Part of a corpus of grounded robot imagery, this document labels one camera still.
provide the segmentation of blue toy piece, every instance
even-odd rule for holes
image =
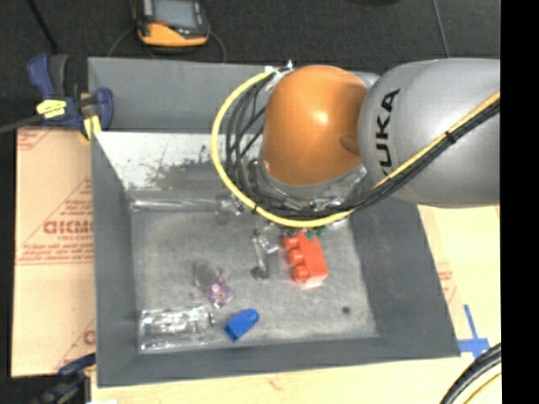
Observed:
[[[259,321],[259,314],[253,308],[239,312],[228,321],[224,329],[232,341],[237,341]]]

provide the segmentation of yellow cable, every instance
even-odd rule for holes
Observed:
[[[219,177],[221,177],[222,182],[228,187],[228,189],[232,192],[232,194],[234,194],[234,196],[236,196],[239,200],[241,200],[248,208],[250,208],[251,210],[254,210],[255,212],[259,213],[264,218],[270,221],[274,221],[275,223],[279,225],[287,226],[287,227],[300,227],[300,228],[319,227],[319,226],[326,226],[337,220],[341,220],[345,218],[346,216],[350,215],[352,213],[352,210],[339,212],[337,214],[329,215],[327,217],[314,219],[314,220],[292,220],[292,219],[286,219],[278,215],[272,214],[268,212],[267,210],[264,210],[263,208],[260,208],[259,206],[257,206],[256,203],[252,199],[250,199],[246,194],[244,194],[234,184],[234,182],[228,177],[227,172],[225,171],[225,169],[223,168],[221,164],[221,159],[219,158],[218,139],[219,139],[219,129],[221,128],[221,122],[223,118],[225,117],[225,114],[227,113],[228,109],[231,107],[234,100],[236,100],[244,91],[246,91],[249,87],[254,85],[256,82],[263,80],[264,78],[272,75],[273,73],[274,72],[271,72],[271,71],[262,72],[248,79],[238,88],[236,88],[230,94],[230,96],[227,97],[227,99],[225,100],[225,102],[220,107],[219,111],[217,112],[217,116],[213,122],[213,127],[211,128],[211,143],[210,143],[211,159],[213,161],[213,164],[215,165],[217,173]]]
[[[473,111],[466,114],[464,117],[462,117],[460,120],[458,120],[446,133],[442,133],[440,136],[438,136],[436,139],[434,139],[428,146],[423,148],[421,151],[417,152],[414,156],[411,156],[406,162],[404,162],[402,165],[397,167],[393,172],[391,172],[389,175],[387,175],[385,178],[381,179],[374,187],[376,187],[384,184],[387,180],[394,178],[396,175],[398,175],[400,172],[402,172],[403,169],[406,167],[414,164],[417,162],[421,157],[423,157],[427,152],[429,152],[436,144],[443,141],[445,137],[447,137],[447,134],[453,133],[456,129],[461,127],[462,125],[466,124],[469,120],[471,120],[473,117],[475,117],[477,114],[483,112],[486,108],[488,108],[490,105],[492,105],[496,100],[499,99],[499,91],[494,93],[492,96],[490,96],[487,100],[479,104]]]
[[[496,379],[502,376],[502,373],[496,373],[493,375],[490,379],[485,381],[482,385],[480,385],[464,402],[463,404],[470,404],[472,401],[476,401],[479,396],[484,394],[486,389],[490,387]]]

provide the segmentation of light brown cardboard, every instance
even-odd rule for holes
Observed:
[[[78,130],[17,133],[12,376],[95,351],[90,162]]]

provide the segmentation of red lego block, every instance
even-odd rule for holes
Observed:
[[[311,241],[303,231],[294,237],[283,237],[283,246],[288,248],[286,260],[292,268],[292,278],[299,283],[320,284],[329,275],[318,237]]]

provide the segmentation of orange electronic device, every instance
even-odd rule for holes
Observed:
[[[167,49],[208,41],[210,25],[199,0],[136,0],[136,32],[146,45]]]

